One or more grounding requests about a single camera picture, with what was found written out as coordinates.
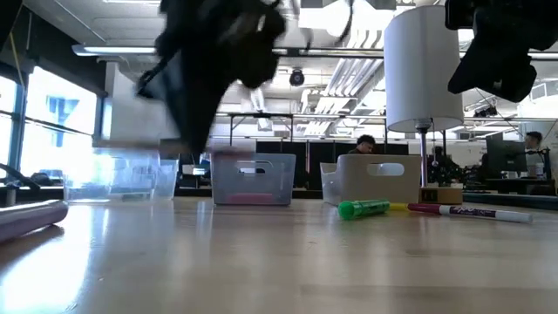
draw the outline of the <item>white lamp shade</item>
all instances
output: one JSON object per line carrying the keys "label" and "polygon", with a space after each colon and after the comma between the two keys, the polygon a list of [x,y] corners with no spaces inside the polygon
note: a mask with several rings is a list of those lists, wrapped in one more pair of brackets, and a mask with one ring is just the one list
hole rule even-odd
{"label": "white lamp shade", "polygon": [[417,132],[417,119],[432,119],[431,130],[463,124],[461,95],[447,91],[459,65],[457,31],[445,26],[443,6],[428,5],[395,17],[385,30],[384,69],[387,127]]}

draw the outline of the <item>wooden table surface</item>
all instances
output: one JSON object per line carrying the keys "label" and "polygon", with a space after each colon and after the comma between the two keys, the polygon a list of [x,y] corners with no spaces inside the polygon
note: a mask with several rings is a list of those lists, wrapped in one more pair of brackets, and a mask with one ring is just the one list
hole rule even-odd
{"label": "wooden table surface", "polygon": [[299,200],[72,206],[0,245],[0,313],[557,313],[558,215],[531,212],[529,225],[341,222]]}

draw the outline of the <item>bin handle cutout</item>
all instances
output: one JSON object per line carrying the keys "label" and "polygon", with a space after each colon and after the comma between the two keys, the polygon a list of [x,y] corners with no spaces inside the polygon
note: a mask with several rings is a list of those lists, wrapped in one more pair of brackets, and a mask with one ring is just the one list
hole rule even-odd
{"label": "bin handle cutout", "polygon": [[266,169],[270,167],[273,167],[273,164],[266,160],[239,160],[236,162],[239,174],[266,174]]}
{"label": "bin handle cutout", "polygon": [[366,165],[366,172],[374,176],[401,176],[405,166],[397,162],[370,163]]}

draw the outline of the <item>purple tube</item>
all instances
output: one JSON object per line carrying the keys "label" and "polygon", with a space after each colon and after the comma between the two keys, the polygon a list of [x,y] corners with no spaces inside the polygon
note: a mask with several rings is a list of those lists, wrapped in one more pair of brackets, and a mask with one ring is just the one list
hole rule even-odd
{"label": "purple tube", "polygon": [[63,201],[43,201],[0,209],[0,242],[61,222],[68,215]]}

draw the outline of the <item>plastic storage bin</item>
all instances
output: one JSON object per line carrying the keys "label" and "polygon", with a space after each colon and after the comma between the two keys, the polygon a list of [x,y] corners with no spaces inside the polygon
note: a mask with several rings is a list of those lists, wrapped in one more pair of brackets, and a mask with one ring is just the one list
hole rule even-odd
{"label": "plastic storage bin", "polygon": [[164,160],[161,166],[157,153],[93,148],[72,159],[78,161],[64,169],[66,201],[153,201],[174,194],[168,184],[169,176],[176,180],[174,164]]}
{"label": "plastic storage bin", "polygon": [[323,200],[332,205],[342,201],[387,199],[391,202],[419,201],[420,156],[341,155],[337,164],[320,164]]}
{"label": "plastic storage bin", "polygon": [[294,154],[253,154],[236,160],[213,156],[211,185],[217,205],[290,205]]}

